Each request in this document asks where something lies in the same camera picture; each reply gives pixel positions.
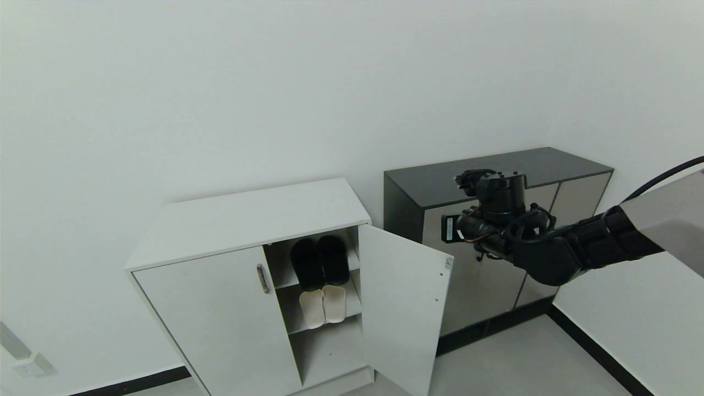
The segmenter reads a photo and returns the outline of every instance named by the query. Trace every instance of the dark gray cabinet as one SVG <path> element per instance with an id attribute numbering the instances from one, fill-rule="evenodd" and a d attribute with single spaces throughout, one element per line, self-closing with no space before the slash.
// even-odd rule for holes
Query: dark gray cabinet
<path id="1" fill-rule="evenodd" d="M 455 257 L 441 335 L 557 292 L 556 287 L 536 282 L 506 261 L 478 261 L 470 244 L 440 240 L 441 216 L 460 213 L 477 203 L 453 180 L 473 168 L 525 173 L 526 203 L 550 208 L 558 225 L 592 215 L 613 172 L 613 168 L 551 147 L 384 172 L 384 229 Z"/>

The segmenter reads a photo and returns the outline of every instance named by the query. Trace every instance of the white wall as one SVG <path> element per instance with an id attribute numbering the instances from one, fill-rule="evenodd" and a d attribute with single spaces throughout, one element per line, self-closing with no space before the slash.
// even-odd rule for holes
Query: white wall
<path id="1" fill-rule="evenodd" d="M 704 153 L 704 4 L 582 17 L 549 142 L 616 169 L 602 211 Z M 702 394 L 704 280 L 667 253 L 592 271 L 555 304 L 656 395 Z"/>
<path id="2" fill-rule="evenodd" d="M 342 175 L 380 224 L 383 170 L 543 145 L 578 15 L 328 1 L 1 14 L 3 320 L 58 371 L 4 364 L 14 396 L 180 365 L 122 274 L 163 202 Z"/>

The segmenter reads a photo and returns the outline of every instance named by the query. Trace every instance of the cabinet top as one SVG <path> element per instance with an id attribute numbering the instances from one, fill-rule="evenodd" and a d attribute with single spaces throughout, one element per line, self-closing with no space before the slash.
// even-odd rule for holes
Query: cabinet top
<path id="1" fill-rule="evenodd" d="M 343 178 L 162 206 L 125 266 L 163 264 L 371 223 Z"/>
<path id="2" fill-rule="evenodd" d="M 433 163 L 393 171 L 384 175 L 393 180 L 421 208 L 470 201 L 457 188 L 453 178 L 467 169 L 490 168 L 496 171 L 525 173 L 528 187 L 612 172 L 613 168 L 566 153 L 542 147 L 511 153 L 482 156 L 459 161 Z"/>

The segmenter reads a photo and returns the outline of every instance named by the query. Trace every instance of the white slipper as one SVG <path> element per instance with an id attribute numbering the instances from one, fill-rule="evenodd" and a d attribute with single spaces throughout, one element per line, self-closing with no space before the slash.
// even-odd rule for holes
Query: white slipper
<path id="1" fill-rule="evenodd" d="M 344 287 L 326 285 L 322 288 L 325 323 L 340 323 L 347 314 L 347 291 Z"/>
<path id="2" fill-rule="evenodd" d="M 303 322 L 307 328 L 319 328 L 325 324 L 325 312 L 322 308 L 322 290 L 303 292 L 298 298 L 303 311 Z"/>

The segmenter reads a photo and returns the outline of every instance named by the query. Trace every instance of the open cabinet door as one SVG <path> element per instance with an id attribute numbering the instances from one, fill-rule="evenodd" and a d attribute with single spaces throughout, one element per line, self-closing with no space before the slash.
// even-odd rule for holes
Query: open cabinet door
<path id="1" fill-rule="evenodd" d="M 359 255 L 366 362 L 427 396 L 453 257 L 371 225 L 359 226 Z"/>

